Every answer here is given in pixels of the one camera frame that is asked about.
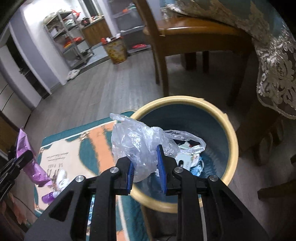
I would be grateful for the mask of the person's left hand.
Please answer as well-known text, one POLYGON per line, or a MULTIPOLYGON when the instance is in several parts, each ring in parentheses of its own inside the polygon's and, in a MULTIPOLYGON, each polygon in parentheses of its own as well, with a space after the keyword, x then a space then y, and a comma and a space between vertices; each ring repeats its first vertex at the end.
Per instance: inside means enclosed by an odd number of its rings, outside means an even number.
POLYGON ((16 198, 9 192, 1 200, 1 214, 15 223, 22 230, 28 229, 28 220, 25 213, 16 202, 16 198))

